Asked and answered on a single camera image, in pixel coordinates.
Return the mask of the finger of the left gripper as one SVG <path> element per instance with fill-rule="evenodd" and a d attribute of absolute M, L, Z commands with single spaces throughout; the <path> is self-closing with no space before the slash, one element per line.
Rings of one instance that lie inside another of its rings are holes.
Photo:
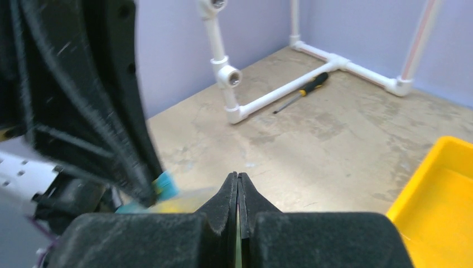
<path fill-rule="evenodd" d="M 134 1 L 2 1 L 1 124 L 79 179 L 144 207 L 163 173 L 135 58 Z"/>

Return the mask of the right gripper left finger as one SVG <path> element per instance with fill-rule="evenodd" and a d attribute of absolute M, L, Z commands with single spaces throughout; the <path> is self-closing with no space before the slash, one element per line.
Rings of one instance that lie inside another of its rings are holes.
<path fill-rule="evenodd" d="M 193 213 L 89 213 L 77 217 L 50 267 L 234 267 L 238 174 Z"/>

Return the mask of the clear zip top bag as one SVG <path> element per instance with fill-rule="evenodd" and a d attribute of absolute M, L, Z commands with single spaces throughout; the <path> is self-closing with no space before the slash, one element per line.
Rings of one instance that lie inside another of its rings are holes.
<path fill-rule="evenodd" d="M 118 207 L 115 212 L 118 214 L 193 213 L 217 192 L 216 188 L 180 190 L 168 172 L 161 174 L 153 182 L 153 187 L 157 192 L 155 205 L 146 208 L 131 200 Z"/>

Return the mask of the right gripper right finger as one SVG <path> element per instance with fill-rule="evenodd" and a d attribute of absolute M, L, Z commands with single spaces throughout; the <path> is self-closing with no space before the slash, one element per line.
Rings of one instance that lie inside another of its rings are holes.
<path fill-rule="evenodd" d="M 244 267 L 412 267 L 394 224 L 373 212 L 284 213 L 238 176 Z"/>

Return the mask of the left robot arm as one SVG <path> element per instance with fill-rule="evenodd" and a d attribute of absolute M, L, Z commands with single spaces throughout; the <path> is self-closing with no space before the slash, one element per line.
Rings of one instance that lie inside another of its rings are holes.
<path fill-rule="evenodd" d="M 1 2 L 1 140 L 14 158 L 1 194 L 52 242 L 78 216 L 114 212 L 125 193 L 156 201 L 164 172 L 142 107 L 135 1 Z"/>

